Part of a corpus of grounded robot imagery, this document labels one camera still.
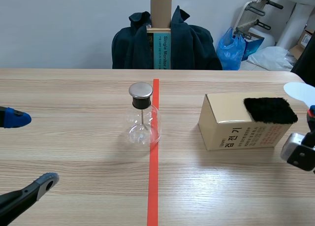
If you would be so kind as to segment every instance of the cardboard box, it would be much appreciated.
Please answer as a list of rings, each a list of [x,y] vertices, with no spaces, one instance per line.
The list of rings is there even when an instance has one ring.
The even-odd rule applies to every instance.
[[[297,60],[301,57],[305,47],[311,40],[313,33],[314,30],[304,30],[297,45],[289,50]]]
[[[291,124],[255,122],[244,99],[261,97],[277,95],[272,92],[205,95],[198,124],[207,150],[275,147]]]
[[[147,28],[153,69],[171,69],[171,29]]]

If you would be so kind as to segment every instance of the wooden table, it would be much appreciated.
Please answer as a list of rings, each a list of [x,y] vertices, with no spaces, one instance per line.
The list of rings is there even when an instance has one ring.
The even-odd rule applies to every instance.
[[[59,183],[13,226],[145,226],[149,148],[122,138],[129,86],[160,79],[160,226],[310,226],[315,176],[280,159],[306,133],[289,72],[0,69],[0,105],[32,123],[0,131],[0,194],[46,172]],[[299,116],[276,148],[207,152],[197,126],[205,93],[274,91]]]

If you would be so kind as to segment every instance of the white wall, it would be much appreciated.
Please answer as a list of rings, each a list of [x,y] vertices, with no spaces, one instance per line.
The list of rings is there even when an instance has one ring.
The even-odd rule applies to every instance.
[[[215,47],[250,0],[173,0],[189,24],[208,29]],[[273,0],[264,18],[279,38],[293,3]],[[0,0],[0,67],[111,68],[111,42],[128,16],[150,11],[150,0]]]

